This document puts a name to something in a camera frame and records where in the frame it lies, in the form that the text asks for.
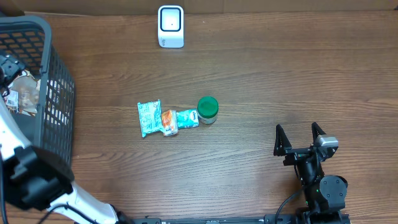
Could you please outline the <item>small teal tissue pack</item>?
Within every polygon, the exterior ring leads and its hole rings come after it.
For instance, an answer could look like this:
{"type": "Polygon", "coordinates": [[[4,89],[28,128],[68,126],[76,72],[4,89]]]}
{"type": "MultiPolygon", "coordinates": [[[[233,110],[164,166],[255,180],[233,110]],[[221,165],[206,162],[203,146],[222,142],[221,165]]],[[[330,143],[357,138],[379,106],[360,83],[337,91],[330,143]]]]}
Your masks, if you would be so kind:
{"type": "Polygon", "coordinates": [[[177,112],[178,128],[195,128],[199,126],[198,112],[196,109],[190,109],[177,112]]]}

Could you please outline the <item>teal wet wipes pack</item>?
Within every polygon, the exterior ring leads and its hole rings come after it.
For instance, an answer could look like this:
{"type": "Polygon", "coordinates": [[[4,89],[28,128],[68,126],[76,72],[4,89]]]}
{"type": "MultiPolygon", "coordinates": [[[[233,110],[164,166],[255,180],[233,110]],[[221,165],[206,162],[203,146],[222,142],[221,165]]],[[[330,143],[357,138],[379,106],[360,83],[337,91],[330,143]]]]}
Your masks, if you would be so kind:
{"type": "Polygon", "coordinates": [[[150,101],[147,103],[138,102],[137,110],[139,113],[139,122],[143,138],[146,137],[147,134],[158,131],[164,132],[160,100],[150,101]]]}

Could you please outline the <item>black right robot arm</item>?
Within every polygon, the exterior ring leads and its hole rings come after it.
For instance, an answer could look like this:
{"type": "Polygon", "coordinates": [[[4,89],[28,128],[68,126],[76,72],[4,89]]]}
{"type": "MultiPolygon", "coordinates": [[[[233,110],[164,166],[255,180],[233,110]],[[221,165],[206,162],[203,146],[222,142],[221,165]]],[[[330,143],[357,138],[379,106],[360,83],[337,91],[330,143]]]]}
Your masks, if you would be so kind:
{"type": "Polygon", "coordinates": [[[293,148],[284,129],[277,125],[274,155],[284,156],[283,164],[293,166],[301,189],[285,199],[274,216],[274,223],[348,224],[348,214],[342,214],[348,192],[348,182],[339,175],[325,175],[321,163],[333,157],[338,140],[328,135],[319,125],[312,123],[313,142],[309,147],[293,148]],[[296,209],[286,220],[280,216],[287,202],[304,194],[306,206],[296,209]]]}

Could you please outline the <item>brown pastry bag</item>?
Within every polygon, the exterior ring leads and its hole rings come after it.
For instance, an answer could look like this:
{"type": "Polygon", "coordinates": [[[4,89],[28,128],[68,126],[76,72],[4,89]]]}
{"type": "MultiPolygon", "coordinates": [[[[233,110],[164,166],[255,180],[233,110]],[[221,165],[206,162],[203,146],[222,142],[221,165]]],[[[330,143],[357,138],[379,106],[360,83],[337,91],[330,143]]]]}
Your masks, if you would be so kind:
{"type": "Polygon", "coordinates": [[[4,102],[11,113],[27,116],[37,114],[40,79],[34,78],[30,71],[23,70],[8,88],[9,94],[4,97],[4,102]]]}

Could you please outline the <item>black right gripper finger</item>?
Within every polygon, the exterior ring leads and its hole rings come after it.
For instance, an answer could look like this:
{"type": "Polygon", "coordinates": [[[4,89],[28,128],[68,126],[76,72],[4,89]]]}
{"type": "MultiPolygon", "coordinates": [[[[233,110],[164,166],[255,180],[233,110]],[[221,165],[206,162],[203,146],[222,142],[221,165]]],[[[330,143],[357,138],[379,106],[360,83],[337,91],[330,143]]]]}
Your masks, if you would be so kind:
{"type": "Polygon", "coordinates": [[[292,145],[289,142],[284,129],[280,124],[276,126],[276,138],[274,146],[275,156],[285,156],[292,150],[292,145]]]}
{"type": "Polygon", "coordinates": [[[312,123],[313,145],[322,146],[325,142],[326,132],[316,122],[312,123]]]}

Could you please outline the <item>green lid jar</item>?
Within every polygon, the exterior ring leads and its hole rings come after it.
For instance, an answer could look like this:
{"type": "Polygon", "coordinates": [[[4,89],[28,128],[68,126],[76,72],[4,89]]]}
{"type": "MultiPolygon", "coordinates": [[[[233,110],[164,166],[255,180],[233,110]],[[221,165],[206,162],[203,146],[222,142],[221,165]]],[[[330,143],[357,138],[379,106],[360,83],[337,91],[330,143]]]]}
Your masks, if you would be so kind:
{"type": "Polygon", "coordinates": [[[212,96],[204,96],[198,101],[197,111],[199,121],[203,124],[212,124],[218,116],[218,101],[212,96]]]}

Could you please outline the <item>orange tissue pack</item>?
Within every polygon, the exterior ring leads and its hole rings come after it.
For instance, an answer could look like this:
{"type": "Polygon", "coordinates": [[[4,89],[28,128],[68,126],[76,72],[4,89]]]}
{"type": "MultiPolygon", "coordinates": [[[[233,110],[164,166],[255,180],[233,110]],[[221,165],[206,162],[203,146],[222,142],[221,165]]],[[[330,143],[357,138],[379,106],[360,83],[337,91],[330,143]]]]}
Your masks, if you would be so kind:
{"type": "Polygon", "coordinates": [[[164,136],[172,136],[178,133],[177,112],[175,110],[163,112],[161,118],[164,136]]]}

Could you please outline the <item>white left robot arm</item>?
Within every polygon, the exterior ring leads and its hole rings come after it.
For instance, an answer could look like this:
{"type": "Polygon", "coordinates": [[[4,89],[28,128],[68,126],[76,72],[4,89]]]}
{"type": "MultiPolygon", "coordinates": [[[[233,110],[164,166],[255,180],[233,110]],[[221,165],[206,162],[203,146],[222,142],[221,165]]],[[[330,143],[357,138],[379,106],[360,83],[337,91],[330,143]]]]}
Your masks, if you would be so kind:
{"type": "Polygon", "coordinates": [[[1,103],[1,213],[6,203],[64,215],[76,223],[132,223],[122,211],[103,203],[75,182],[68,162],[33,145],[1,103]]]}

